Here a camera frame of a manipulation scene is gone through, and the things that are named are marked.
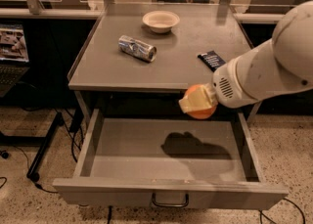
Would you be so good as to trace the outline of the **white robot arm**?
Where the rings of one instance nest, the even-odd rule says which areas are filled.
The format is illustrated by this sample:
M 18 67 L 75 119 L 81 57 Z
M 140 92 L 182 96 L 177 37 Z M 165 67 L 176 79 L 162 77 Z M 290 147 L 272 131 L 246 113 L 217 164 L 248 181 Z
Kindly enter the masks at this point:
M 206 84 L 190 87 L 179 101 L 191 114 L 218 105 L 235 109 L 313 87 L 313 2 L 288 11 L 272 37 L 218 67 Z

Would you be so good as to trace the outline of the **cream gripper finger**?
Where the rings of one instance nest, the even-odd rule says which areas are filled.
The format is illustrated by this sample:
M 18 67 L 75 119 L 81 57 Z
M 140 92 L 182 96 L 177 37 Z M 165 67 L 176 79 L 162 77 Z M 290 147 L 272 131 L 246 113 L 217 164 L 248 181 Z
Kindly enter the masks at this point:
M 213 109 L 218 105 L 214 88 L 210 84 L 191 86 L 179 101 L 183 113 Z

